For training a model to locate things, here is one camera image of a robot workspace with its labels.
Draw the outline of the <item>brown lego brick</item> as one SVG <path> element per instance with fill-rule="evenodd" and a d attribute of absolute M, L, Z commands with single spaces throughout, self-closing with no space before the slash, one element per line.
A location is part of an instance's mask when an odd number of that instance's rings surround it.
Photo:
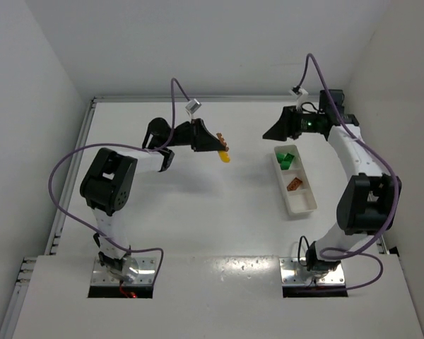
<path fill-rule="evenodd" d="M 286 187 L 287 191 L 296 191 L 302 188 L 303 181 L 295 177 Z"/>
<path fill-rule="evenodd" d="M 227 142 L 225 141 L 222 133 L 217 133 L 216 134 L 218 140 L 220 141 L 220 144 L 224 147 L 223 152 L 228 152 L 229 151 L 229 147 Z"/>

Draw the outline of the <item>yellow lego brick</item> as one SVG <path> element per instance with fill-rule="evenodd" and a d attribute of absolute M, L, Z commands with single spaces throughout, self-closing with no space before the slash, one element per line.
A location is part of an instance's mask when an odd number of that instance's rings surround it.
<path fill-rule="evenodd" d="M 222 162 L 224 163 L 230 162 L 230 156 L 226 151 L 218 151 L 218 156 Z"/>

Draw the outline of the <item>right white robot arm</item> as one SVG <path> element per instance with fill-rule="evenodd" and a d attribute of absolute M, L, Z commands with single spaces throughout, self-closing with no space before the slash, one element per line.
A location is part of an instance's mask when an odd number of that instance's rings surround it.
<path fill-rule="evenodd" d="M 295 105 L 282 109 L 278 121 L 263 135 L 266 140 L 296 140 L 304 133 L 322 135 L 337 154 L 348 183 L 336 207 L 336 222 L 305 254 L 308 271 L 334 270 L 345 258 L 363 254 L 394 221 L 401 180 L 363 140 L 354 114 L 344 112 L 344 93 L 320 92 L 319 107 L 306 112 L 307 92 L 296 86 Z"/>

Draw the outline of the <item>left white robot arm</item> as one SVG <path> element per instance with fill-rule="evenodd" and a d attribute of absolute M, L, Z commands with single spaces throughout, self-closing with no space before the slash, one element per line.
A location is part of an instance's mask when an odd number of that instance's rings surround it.
<path fill-rule="evenodd" d="M 134 177 L 166 171 L 175 156 L 170 147 L 186 145 L 195 152 L 217 152 L 223 162 L 230 160 L 223 135 L 209 132 L 203 119 L 192 119 L 172 128 L 158 117 L 148 124 L 142 150 L 118 152 L 101 148 L 92 161 L 81 182 L 80 194 L 95 217 L 97 230 L 93 238 L 99 248 L 100 265 L 114 278 L 129 283 L 138 274 L 120 221 Z"/>

